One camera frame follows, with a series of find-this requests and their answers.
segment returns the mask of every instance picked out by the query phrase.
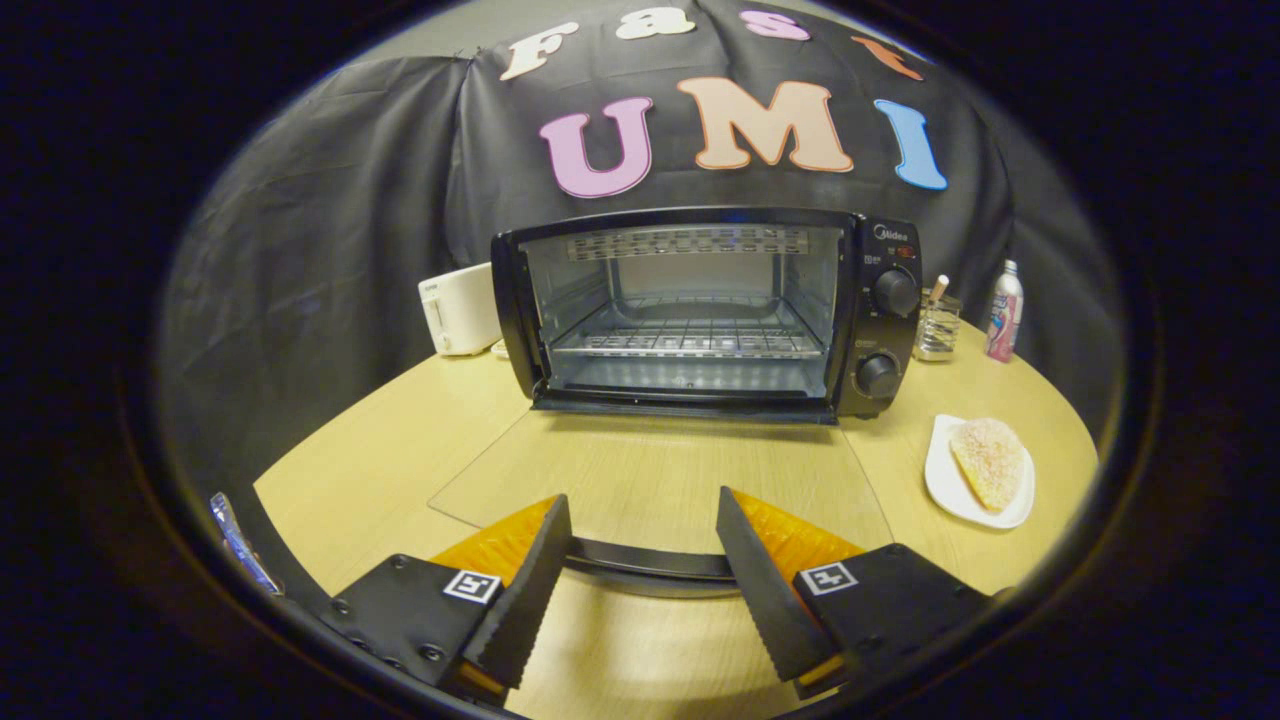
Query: white toaster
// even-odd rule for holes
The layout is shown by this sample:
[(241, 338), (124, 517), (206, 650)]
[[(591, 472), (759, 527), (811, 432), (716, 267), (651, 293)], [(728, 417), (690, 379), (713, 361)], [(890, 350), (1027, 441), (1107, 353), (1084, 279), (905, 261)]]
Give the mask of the white toaster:
[(475, 355), (502, 338), (490, 263), (425, 279), (417, 293), (440, 355)]

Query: black knob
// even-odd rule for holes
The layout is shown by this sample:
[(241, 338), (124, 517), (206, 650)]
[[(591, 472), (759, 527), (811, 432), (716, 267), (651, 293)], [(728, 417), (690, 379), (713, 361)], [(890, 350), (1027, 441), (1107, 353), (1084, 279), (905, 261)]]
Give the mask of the black knob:
[(920, 302), (920, 288), (915, 287), (911, 275), (902, 270), (886, 270), (876, 278), (876, 305), (886, 311), (902, 318)]
[(897, 392), (897, 363), (888, 355), (872, 355), (858, 365), (858, 389), (876, 397), (893, 397)]

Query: glass cup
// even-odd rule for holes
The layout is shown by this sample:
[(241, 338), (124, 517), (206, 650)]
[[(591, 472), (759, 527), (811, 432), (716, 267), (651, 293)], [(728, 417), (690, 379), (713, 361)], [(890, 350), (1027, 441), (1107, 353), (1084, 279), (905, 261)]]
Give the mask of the glass cup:
[(929, 292), (920, 293), (920, 323), (915, 327), (915, 346), (911, 357), (940, 363), (955, 356), (956, 336), (960, 333), (959, 299), (943, 295), (929, 302)]

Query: sugar-coated bread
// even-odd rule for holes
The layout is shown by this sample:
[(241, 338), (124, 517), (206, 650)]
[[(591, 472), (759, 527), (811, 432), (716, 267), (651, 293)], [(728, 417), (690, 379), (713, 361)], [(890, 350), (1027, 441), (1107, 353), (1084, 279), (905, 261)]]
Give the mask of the sugar-coated bread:
[(1002, 512), (1023, 482), (1023, 443), (993, 418), (969, 420), (951, 436), (951, 452), (987, 510)]

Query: spray bottle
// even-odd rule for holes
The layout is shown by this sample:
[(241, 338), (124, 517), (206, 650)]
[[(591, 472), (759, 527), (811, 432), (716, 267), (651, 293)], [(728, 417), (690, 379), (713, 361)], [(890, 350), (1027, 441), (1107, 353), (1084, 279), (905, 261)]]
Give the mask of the spray bottle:
[(1023, 322), (1023, 283), (1018, 282), (1018, 263), (1005, 260), (1005, 274), (996, 281), (991, 300), (991, 323), (987, 325), (987, 355), (1001, 363), (1014, 356), (1018, 325)]

